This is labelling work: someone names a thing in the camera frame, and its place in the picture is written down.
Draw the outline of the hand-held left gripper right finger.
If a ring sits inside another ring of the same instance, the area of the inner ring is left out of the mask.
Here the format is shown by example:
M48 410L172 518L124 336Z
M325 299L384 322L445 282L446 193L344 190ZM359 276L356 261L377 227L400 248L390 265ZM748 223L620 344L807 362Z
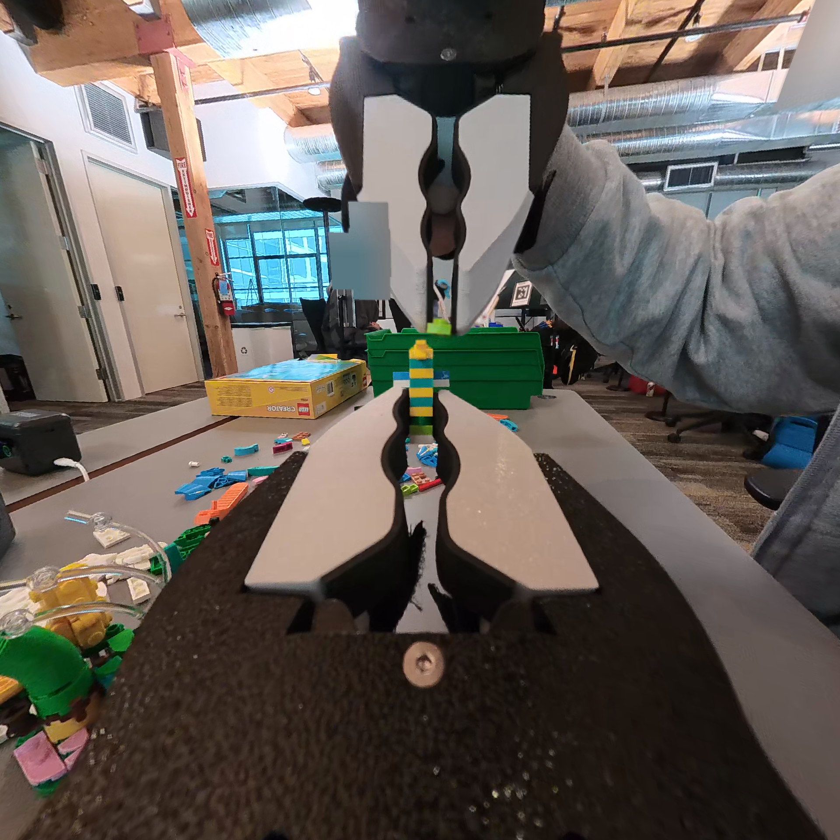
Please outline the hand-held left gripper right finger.
M451 392L436 395L437 576L455 599L595 592L598 581L530 447Z

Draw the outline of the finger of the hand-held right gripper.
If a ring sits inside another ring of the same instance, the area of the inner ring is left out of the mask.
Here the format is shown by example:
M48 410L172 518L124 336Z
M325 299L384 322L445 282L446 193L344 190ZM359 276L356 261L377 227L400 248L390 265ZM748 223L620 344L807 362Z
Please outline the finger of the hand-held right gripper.
M356 201L365 291L390 292L416 329L428 321L430 210L422 173L432 116L397 96L363 105L362 188Z
M457 123L457 146L469 183L459 210L464 241L458 252L453 330L469 331L497 294L529 215L531 100L497 94Z

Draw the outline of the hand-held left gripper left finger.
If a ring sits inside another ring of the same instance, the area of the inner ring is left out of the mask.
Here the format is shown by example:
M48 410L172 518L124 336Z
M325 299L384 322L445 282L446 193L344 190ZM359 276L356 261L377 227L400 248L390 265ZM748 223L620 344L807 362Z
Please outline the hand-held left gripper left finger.
M385 599L405 567L405 391L347 413L310 447L245 577L251 592Z

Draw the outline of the striped toy brick tower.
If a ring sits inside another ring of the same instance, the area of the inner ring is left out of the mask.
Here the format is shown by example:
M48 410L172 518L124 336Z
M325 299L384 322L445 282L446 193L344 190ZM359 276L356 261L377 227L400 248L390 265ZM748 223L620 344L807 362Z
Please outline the striped toy brick tower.
M434 397L450 387L449 368L437 367L434 348L426 338L416 339L407 353L403 368L392 373L394 386L408 393L409 434L412 437L434 436Z

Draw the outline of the person's right forearm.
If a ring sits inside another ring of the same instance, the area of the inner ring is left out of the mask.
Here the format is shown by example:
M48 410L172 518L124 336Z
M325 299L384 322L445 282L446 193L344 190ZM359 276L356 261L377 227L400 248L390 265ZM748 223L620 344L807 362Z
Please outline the person's right forearm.
M609 143L568 127L545 175L513 265L592 346L690 404L838 408L838 165L714 219L646 194Z

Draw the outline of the person's right hand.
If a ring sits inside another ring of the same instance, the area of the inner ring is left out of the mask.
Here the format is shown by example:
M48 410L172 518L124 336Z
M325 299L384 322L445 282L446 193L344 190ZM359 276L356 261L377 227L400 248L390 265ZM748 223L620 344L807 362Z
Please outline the person's right hand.
M430 212L428 245L432 257L449 259L455 252L458 218L458 189L448 183L435 181L427 193Z

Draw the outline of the black floor lamp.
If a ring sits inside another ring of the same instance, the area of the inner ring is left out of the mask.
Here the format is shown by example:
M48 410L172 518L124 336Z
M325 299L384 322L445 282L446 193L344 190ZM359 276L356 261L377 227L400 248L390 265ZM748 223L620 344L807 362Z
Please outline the black floor lamp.
M329 231L330 231L330 217L332 212L338 212L341 209L341 202L338 199L328 196L315 196L303 200L303 206L312 212L319 213L322 216L323 226L323 244L325 254L327 256L328 269L328 285L324 292L324 298L320 301L301 299L301 308L311 328L314 339L317 344L317 351L321 354L336 353L339 360L347 358L346 349L344 347L343 333L341 327L338 332L338 342L334 341L332 328L330 326L330 302L332 299L332 269L330 268L330 246L329 246Z

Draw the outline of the orange long brick piece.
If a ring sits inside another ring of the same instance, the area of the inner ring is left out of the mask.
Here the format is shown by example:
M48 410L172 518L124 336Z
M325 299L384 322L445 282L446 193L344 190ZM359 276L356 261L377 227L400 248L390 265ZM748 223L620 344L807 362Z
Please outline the orange long brick piece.
M238 482L229 486L224 494L214 500L209 509L199 511L194 518L195 526L206 526L216 520L223 520L238 504L247 498L249 483Z

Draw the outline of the large window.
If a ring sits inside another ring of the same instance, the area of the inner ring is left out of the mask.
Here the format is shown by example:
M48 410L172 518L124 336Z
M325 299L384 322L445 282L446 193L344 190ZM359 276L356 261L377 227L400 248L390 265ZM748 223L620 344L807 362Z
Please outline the large window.
M217 225L216 232L239 308L327 297L330 268L321 218L234 222Z

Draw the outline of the white recycling cabinet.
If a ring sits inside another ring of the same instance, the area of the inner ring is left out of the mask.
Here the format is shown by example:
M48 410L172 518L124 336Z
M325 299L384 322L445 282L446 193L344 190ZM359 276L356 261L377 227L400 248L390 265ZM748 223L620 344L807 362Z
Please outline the white recycling cabinet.
M240 374L296 358L288 323L233 323L232 331Z

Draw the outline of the black office chair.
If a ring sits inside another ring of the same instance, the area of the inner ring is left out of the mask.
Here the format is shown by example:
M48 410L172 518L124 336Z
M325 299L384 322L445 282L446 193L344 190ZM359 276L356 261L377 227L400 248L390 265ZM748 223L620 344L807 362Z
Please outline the black office chair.
M671 414L669 413L671 396L671 392L664 391L661 408L645 414L646 419L663 424L671 430L667 436L671 444L679 444L688 433L719 426L722 434L737 434L745 442L745 448L742 451L744 459L760 460L762 447L767 443L774 423L771 416L708 408Z

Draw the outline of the pile of white plates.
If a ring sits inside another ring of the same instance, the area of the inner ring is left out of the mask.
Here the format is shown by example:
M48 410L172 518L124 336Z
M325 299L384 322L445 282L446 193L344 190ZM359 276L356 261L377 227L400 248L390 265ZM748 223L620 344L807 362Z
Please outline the pile of white plates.
M42 545L16 571L2 572L2 609L25 627L61 617L106 616L138 624L182 557L106 513L69 511L59 535L67 546Z

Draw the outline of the person's grey hoodie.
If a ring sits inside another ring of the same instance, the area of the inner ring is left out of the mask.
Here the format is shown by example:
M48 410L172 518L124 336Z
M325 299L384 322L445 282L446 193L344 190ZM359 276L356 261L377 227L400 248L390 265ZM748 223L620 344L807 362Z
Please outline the person's grey hoodie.
M839 635L839 412L761 532L752 557Z

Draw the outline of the green brick tree model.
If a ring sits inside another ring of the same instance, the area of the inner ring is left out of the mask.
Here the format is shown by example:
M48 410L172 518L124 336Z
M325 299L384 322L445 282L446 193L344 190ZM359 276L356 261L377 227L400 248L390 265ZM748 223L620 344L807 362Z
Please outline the green brick tree model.
M55 793L79 760L142 621L2 619L2 742L37 796Z

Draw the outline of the white wall vent grille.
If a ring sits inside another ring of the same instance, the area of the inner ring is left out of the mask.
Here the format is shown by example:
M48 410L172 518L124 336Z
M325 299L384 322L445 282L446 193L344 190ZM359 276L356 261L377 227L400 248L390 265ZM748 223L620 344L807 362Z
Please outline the white wall vent grille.
M75 88L83 129L90 135L137 154L129 106L123 95L96 82Z

